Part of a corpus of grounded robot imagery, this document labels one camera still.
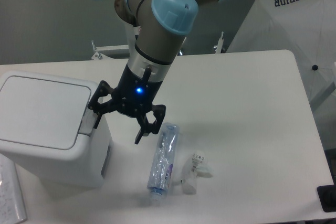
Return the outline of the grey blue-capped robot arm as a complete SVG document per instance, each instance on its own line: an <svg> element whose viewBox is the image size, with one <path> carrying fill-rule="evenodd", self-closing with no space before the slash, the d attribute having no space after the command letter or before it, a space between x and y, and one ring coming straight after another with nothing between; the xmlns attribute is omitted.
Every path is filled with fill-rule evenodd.
<svg viewBox="0 0 336 224"><path fill-rule="evenodd" d="M198 8L223 0L124 0L140 25L134 49L115 88L101 81L88 108L98 117L117 111L135 118L143 136L157 134L166 107L153 100L193 27Z"/></svg>

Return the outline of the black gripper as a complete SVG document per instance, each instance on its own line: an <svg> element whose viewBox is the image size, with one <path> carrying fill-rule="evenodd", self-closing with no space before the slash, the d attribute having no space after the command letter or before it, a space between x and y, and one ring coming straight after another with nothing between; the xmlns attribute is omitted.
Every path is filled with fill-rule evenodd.
<svg viewBox="0 0 336 224"><path fill-rule="evenodd" d="M117 110L121 114L136 118L140 130L135 138L135 144L139 144L143 136L148 136L150 133L158 134L166 114L166 106L153 104L162 82L151 82L151 74L150 66L145 66L140 76L126 66L116 89L110 87L106 81L100 81L87 106L97 115L93 128L98 128L104 114ZM108 95L111 95L111 98L102 102L102 99ZM150 123L147 118L149 112L152 112L155 117L153 123Z"/></svg>

